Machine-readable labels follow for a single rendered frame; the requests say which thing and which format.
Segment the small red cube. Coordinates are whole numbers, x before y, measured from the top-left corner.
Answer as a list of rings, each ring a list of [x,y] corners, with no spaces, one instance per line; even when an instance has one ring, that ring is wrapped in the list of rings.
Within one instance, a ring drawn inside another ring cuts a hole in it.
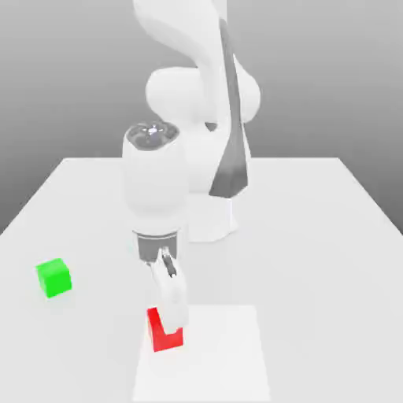
[[[148,308],[146,311],[146,317],[147,330],[154,352],[172,349],[183,345],[183,329],[180,327],[176,332],[166,334],[156,307]]]

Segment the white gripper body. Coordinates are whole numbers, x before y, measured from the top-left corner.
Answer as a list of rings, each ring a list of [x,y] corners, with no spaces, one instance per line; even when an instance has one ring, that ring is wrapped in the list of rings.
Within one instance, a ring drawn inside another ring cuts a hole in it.
[[[157,259],[151,264],[153,279],[159,290],[157,310],[165,333],[175,333],[189,320],[187,284],[179,262],[168,247],[158,250]]]

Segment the small green cube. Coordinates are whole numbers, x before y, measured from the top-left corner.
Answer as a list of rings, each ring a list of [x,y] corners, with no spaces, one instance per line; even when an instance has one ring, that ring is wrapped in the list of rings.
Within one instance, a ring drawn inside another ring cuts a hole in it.
[[[37,265],[39,285],[48,298],[72,289],[69,269],[61,258],[56,258]]]

